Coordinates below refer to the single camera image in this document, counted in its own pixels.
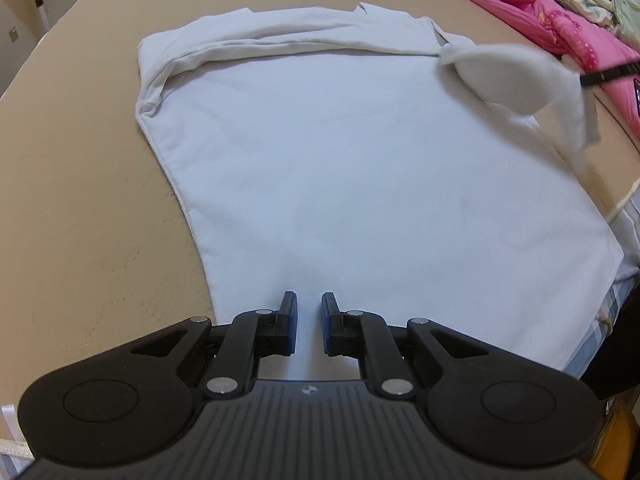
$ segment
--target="ribbed black surface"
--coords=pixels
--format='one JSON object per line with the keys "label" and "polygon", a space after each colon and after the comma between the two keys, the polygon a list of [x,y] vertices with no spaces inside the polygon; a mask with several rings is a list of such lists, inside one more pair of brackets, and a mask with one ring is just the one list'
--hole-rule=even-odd
{"label": "ribbed black surface", "polygon": [[37,462],[24,480],[595,479],[571,462],[493,468],[444,446],[414,406],[373,396],[361,381],[257,381],[214,401],[173,447],[137,464],[81,470]]}

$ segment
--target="pile of blankets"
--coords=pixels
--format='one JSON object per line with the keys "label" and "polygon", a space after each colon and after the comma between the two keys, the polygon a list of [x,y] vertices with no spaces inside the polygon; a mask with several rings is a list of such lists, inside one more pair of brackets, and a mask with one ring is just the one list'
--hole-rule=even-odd
{"label": "pile of blankets", "polygon": [[[526,38],[569,55],[584,72],[640,59],[640,0],[472,0]],[[640,139],[638,78],[604,84],[623,126]]]}

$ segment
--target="circular cap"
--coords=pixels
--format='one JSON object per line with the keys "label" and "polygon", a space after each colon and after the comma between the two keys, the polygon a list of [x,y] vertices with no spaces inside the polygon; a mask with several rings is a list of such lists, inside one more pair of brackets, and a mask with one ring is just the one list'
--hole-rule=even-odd
{"label": "circular cap", "polygon": [[408,394],[414,386],[405,379],[387,379],[382,383],[382,389],[391,395]]}
{"label": "circular cap", "polygon": [[215,377],[207,381],[207,390],[215,394],[228,394],[238,387],[238,381],[231,377]]}
{"label": "circular cap", "polygon": [[67,413],[84,422],[109,422],[130,413],[138,393],[127,383],[98,379],[78,384],[63,401]]}
{"label": "circular cap", "polygon": [[482,405],[494,417],[516,424],[540,422],[556,410],[556,400],[549,391],[523,381],[489,386],[482,394]]}

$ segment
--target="brown bedsheet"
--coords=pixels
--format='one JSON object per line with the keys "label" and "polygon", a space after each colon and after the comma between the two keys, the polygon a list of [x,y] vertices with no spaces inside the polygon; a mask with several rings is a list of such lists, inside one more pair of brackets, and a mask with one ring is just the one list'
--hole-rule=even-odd
{"label": "brown bedsheet", "polygon": [[[528,43],[467,0],[81,0],[60,19],[0,101],[1,403],[49,370],[210,314],[187,224],[134,119],[140,40],[239,7],[360,1],[478,43]],[[598,112],[603,142],[584,185],[606,213],[640,156]]]}

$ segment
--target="pink blanket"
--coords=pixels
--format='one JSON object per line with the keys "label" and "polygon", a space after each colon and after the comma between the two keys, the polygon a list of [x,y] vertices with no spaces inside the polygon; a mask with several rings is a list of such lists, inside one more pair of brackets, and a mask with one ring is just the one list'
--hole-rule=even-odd
{"label": "pink blanket", "polygon": [[[585,72],[636,60],[635,50],[608,30],[567,10],[555,0],[471,0],[553,54],[570,54]],[[630,129],[640,138],[640,104],[634,78],[602,85]]]}

